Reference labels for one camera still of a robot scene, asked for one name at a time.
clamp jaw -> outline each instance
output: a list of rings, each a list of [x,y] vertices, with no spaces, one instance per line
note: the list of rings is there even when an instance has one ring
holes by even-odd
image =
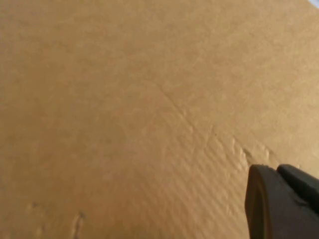
[[[250,239],[319,239],[319,180],[291,166],[249,169]]]

cardboard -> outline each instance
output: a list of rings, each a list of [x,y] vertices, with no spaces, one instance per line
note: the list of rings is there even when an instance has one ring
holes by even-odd
[[[306,0],[0,2],[0,237],[248,238],[253,163],[319,176]]]

corrugated texture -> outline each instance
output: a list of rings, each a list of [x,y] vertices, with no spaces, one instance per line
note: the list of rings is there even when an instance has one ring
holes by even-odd
[[[247,238],[252,163],[319,175],[306,0],[0,1],[0,237]]]

